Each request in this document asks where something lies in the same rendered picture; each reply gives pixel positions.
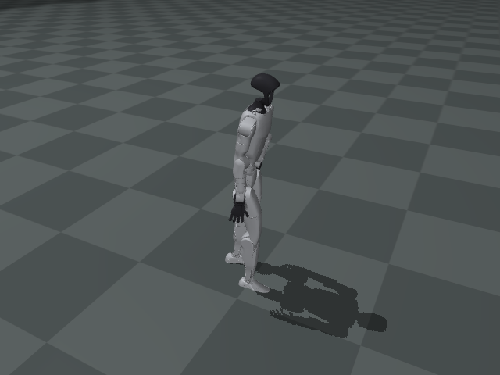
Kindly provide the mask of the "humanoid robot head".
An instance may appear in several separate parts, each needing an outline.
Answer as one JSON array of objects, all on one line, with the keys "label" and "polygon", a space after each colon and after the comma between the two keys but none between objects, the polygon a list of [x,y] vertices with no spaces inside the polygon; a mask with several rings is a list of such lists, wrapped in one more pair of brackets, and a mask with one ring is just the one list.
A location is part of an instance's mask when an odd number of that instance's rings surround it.
[{"label": "humanoid robot head", "polygon": [[261,91],[264,94],[264,98],[257,98],[246,110],[252,112],[253,110],[256,110],[256,108],[259,108],[262,109],[262,111],[256,112],[265,114],[266,108],[264,106],[268,107],[271,105],[274,90],[280,86],[280,83],[275,77],[266,73],[260,73],[253,77],[251,86],[254,89]]}]

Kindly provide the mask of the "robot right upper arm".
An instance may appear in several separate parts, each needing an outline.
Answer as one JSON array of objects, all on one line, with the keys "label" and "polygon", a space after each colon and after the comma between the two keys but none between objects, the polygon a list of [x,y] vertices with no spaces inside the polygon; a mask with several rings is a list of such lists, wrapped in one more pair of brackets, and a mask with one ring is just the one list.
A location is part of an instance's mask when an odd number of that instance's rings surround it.
[{"label": "robot right upper arm", "polygon": [[[251,143],[251,139],[256,131],[256,120],[251,117],[246,117],[242,120],[237,129],[237,144],[235,148],[234,154],[234,162],[237,159],[240,159],[245,164],[245,169],[247,169],[250,165],[250,161],[245,153],[249,150],[249,146]],[[242,136],[243,135],[243,136]]]}]

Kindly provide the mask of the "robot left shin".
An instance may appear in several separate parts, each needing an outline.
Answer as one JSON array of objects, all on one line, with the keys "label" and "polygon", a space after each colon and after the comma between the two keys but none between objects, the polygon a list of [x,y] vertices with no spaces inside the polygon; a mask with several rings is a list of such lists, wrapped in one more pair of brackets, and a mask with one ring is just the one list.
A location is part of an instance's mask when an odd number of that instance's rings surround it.
[{"label": "robot left shin", "polygon": [[[240,257],[240,252],[241,252],[241,237],[243,234],[245,234],[247,231],[246,226],[240,227],[236,223],[234,224],[234,257]],[[238,254],[238,256],[237,256]]]}]

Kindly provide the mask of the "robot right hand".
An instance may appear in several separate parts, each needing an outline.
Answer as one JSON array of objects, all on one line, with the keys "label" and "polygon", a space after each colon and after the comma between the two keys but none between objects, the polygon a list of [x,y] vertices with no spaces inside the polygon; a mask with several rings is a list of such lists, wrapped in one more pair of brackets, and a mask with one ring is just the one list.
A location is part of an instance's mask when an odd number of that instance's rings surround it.
[{"label": "robot right hand", "polygon": [[244,207],[245,198],[244,198],[243,202],[235,202],[235,200],[236,200],[236,193],[234,194],[234,207],[231,210],[231,215],[230,215],[229,221],[231,221],[233,216],[234,216],[233,223],[236,221],[236,218],[237,218],[237,223],[239,223],[240,217],[241,217],[241,222],[243,223],[244,222],[244,214],[246,215],[246,217],[249,217],[249,215]]}]

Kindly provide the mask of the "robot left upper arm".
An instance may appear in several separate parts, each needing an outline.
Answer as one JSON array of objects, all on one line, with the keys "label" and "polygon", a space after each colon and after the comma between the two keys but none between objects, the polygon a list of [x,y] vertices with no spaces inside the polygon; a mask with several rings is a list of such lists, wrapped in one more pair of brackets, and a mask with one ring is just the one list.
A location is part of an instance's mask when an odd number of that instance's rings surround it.
[{"label": "robot left upper arm", "polygon": [[[271,108],[272,115],[273,115],[273,105],[270,105],[270,108]],[[266,139],[266,143],[265,143],[265,145],[264,145],[264,146],[267,146],[267,145],[270,143],[271,139],[272,139],[272,135],[271,135],[271,133],[269,133],[269,134],[268,134],[268,137],[267,137],[267,139]]]}]

